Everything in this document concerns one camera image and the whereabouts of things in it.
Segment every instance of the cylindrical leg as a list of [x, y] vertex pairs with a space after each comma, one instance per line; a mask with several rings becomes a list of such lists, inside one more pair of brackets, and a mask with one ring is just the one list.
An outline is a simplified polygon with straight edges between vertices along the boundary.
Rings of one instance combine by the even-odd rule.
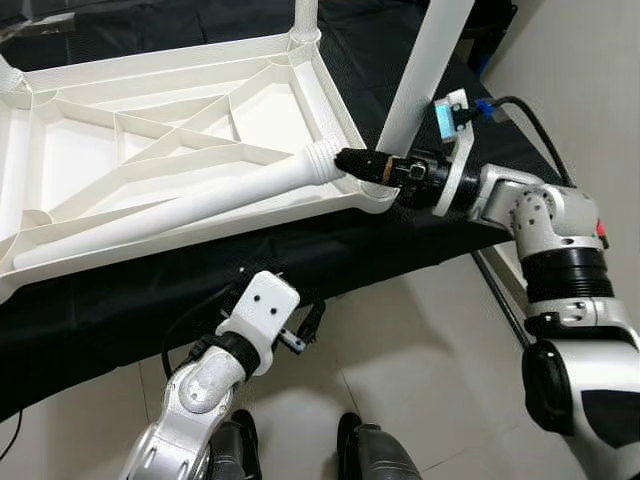
[[296, 0], [291, 38], [298, 43], [313, 43], [320, 39], [318, 0]]
[[334, 164], [341, 146], [333, 140], [308, 145], [300, 153], [237, 177], [212, 190], [179, 197], [17, 255], [26, 268], [80, 253], [115, 247], [244, 207], [308, 185], [344, 176]]
[[431, 0], [376, 150], [400, 157], [409, 153], [473, 3]]

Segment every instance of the black tablecloth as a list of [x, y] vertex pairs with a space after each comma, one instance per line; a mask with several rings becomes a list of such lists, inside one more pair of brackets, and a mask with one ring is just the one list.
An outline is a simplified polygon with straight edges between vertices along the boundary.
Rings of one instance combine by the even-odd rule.
[[[371, 147], [423, 9], [420, 2], [400, 0], [321, 2], [322, 56]], [[15, 66], [34, 69], [279, 33], [291, 21], [288, 0], [163, 2], [79, 15], [75, 32], [14, 39], [3, 53]], [[488, 96], [467, 67], [452, 59], [438, 94], [460, 87], [470, 98]], [[415, 146], [443, 148], [432, 109]], [[556, 179], [511, 122], [478, 122], [469, 161]], [[399, 206], [375, 216], [347, 210], [24, 287], [0, 306], [0, 376], [5, 386], [0, 419], [157, 354], [167, 326], [236, 278], [241, 265], [284, 272], [308, 304], [505, 240], [503, 232], [456, 215], [438, 218]], [[200, 320], [213, 320], [217, 308], [203, 309]], [[194, 338], [203, 325], [206, 322], [187, 326], [176, 341]]]

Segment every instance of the humanoid robot arm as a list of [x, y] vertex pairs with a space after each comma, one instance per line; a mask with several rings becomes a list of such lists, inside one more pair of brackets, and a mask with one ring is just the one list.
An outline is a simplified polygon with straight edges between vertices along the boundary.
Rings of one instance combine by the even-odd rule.
[[640, 479], [640, 338], [614, 297], [594, 201], [576, 188], [485, 165], [465, 168], [473, 143], [463, 91], [436, 103], [453, 162], [343, 150], [336, 165], [361, 180], [398, 188], [398, 201], [507, 230], [527, 280], [525, 327], [537, 342], [523, 355], [526, 406], [543, 429], [562, 434], [592, 480]]
[[160, 418], [140, 436], [120, 478], [200, 478], [209, 460], [208, 440], [230, 411], [235, 389], [269, 369], [272, 345], [299, 302], [279, 277], [255, 275], [217, 328], [214, 345], [169, 379]]

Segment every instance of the black wire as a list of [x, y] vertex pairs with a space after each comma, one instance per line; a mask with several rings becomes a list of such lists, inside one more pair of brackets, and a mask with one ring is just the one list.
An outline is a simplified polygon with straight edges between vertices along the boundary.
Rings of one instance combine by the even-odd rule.
[[500, 290], [500, 286], [496, 282], [495, 278], [493, 278], [493, 274], [489, 270], [489, 267], [487, 267], [487, 264], [480, 253], [471, 252], [471, 257], [473, 258], [473, 261], [476, 262], [478, 270], [480, 270], [480, 273], [484, 277], [485, 282], [487, 282], [489, 290], [491, 290], [493, 297], [496, 299], [496, 302], [498, 302], [500, 310], [502, 310], [502, 313], [504, 313], [504, 316], [507, 318], [507, 322], [509, 322], [509, 326], [511, 327], [513, 334], [515, 335], [518, 342], [520, 342], [522, 348], [526, 349], [531, 344], [531, 342], [529, 341], [526, 332], [522, 328], [522, 325], [520, 325], [520, 322], [518, 322], [518, 319], [513, 313], [513, 310], [511, 309], [509, 302], [507, 302], [507, 299], [502, 293], [502, 290]]
[[4, 460], [4, 457], [7, 456], [7, 453], [9, 453], [9, 450], [11, 450], [11, 447], [13, 447], [13, 444], [16, 443], [21, 427], [22, 427], [22, 410], [20, 410], [20, 412], [18, 413], [18, 424], [16, 425], [16, 431], [13, 432], [13, 437], [11, 437], [11, 440], [9, 440], [9, 444], [2, 451], [2, 453], [0, 453], [0, 462]]
[[549, 154], [551, 155], [551, 159], [553, 160], [553, 163], [555, 164], [556, 168], [558, 169], [558, 173], [562, 178], [562, 183], [566, 187], [575, 188], [576, 185], [575, 183], [573, 183], [573, 180], [571, 179], [571, 175], [569, 175], [567, 168], [562, 162], [562, 159], [560, 158], [560, 154], [558, 153], [558, 150], [556, 150], [555, 145], [551, 141], [551, 137], [549, 137], [546, 130], [543, 128], [542, 123], [540, 123], [540, 120], [538, 120], [538, 117], [536, 117], [535, 113], [533, 113], [533, 110], [531, 110], [531, 107], [529, 107], [529, 105], [527, 105], [522, 99], [518, 97], [513, 97], [513, 96], [497, 98], [493, 100], [493, 102], [491, 102], [491, 105], [494, 107], [499, 107], [506, 103], [515, 105], [520, 110], [522, 110], [522, 113], [524, 113], [527, 116], [527, 118], [533, 125], [533, 128], [535, 129], [536, 133], [540, 135], [540, 139], [542, 140], [542, 143], [544, 143], [544, 146], [549, 151]]
[[205, 298], [204, 300], [196, 303], [194, 306], [192, 306], [189, 310], [187, 310], [186, 312], [184, 312], [182, 315], [180, 315], [172, 324], [171, 326], [167, 329], [167, 331], [164, 334], [164, 337], [162, 338], [162, 351], [160, 353], [160, 356], [162, 358], [162, 368], [164, 369], [164, 374], [167, 376], [167, 380], [169, 380], [169, 378], [171, 378], [171, 375], [173, 375], [173, 370], [171, 369], [171, 362], [169, 361], [169, 340], [171, 339], [171, 337], [173, 336], [173, 334], [176, 332], [176, 330], [178, 330], [178, 328], [180, 328], [187, 319], [189, 319], [189, 317], [191, 317], [194, 313], [198, 312], [198, 310], [200, 310], [203, 307], [206, 307], [207, 305], [209, 305], [210, 303], [215, 302], [216, 300], [219, 300], [220, 297], [222, 297], [223, 295], [225, 295], [227, 292], [229, 292], [229, 290], [231, 290], [231, 285], [227, 285], [226, 287], [221, 288], [220, 290], [218, 290], [217, 292], [209, 295], [207, 298]]

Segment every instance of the white tile floor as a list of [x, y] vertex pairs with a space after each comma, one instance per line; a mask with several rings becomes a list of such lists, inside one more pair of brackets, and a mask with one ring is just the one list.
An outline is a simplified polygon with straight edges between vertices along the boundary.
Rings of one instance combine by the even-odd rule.
[[[562, 440], [529, 420], [519, 348], [469, 257], [332, 301], [318, 340], [299, 358], [280, 349], [238, 395], [265, 480], [335, 478], [347, 410], [394, 434], [425, 480], [585, 478]], [[154, 357], [27, 409], [0, 479], [117, 477], [163, 386]], [[0, 425], [0, 448], [12, 431]]]

